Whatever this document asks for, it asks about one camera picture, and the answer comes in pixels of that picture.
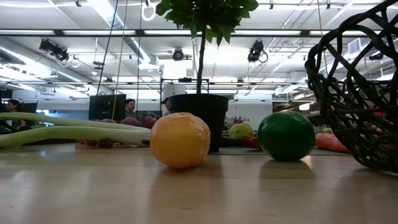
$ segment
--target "ball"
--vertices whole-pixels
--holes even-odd
[[[310,154],[315,146],[311,122],[296,111],[273,113],[264,118],[258,129],[262,150],[275,160],[297,161]]]
[[[231,138],[243,138],[243,136],[250,136],[254,137],[254,130],[250,126],[250,124],[241,123],[241,124],[234,124],[232,125],[231,129],[229,130],[229,136]]]
[[[197,166],[205,160],[209,147],[209,127],[190,113],[161,117],[152,128],[150,148],[155,158],[169,167]]]

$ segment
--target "green ball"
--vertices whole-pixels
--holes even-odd
[[[241,124],[234,124],[231,129],[229,130],[229,136],[231,138],[243,138],[243,136],[250,136],[254,137],[254,130],[250,126],[250,124],[241,123]]]
[[[280,161],[297,161],[310,154],[315,145],[311,122],[295,111],[273,113],[258,129],[262,150]]]

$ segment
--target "green onion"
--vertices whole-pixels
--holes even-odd
[[[143,141],[150,139],[150,129],[125,124],[83,121],[79,119],[53,118],[32,113],[0,113],[0,119],[23,119],[29,121],[45,121],[64,125],[31,129],[18,133],[0,136],[0,147],[15,147],[25,143],[45,139],[85,139],[113,141],[144,146]]]
[[[150,134],[133,130],[55,126],[1,135],[0,147],[16,147],[45,139],[112,139],[113,141],[144,146],[142,140],[149,140]]]
[[[143,133],[150,133],[150,129],[130,126],[125,124],[114,124],[114,123],[102,123],[96,121],[83,121],[79,119],[70,119],[70,118],[54,118],[51,116],[34,114],[34,113],[0,113],[0,119],[5,120],[28,120],[28,121],[44,121],[56,125],[62,126],[84,126],[84,127],[92,127],[92,128],[110,128],[110,129],[123,129],[123,130],[136,130],[142,131]]]

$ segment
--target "yellow ball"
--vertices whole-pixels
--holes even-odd
[[[172,113],[160,118],[150,136],[150,148],[155,158],[178,169],[201,164],[209,146],[209,127],[190,113]]]

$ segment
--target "woman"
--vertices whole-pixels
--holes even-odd
[[[8,104],[6,106],[7,112],[22,112],[22,105],[19,101],[17,100],[8,100]],[[26,121],[24,120],[16,120],[12,121],[11,126],[13,128],[21,128],[26,126]]]

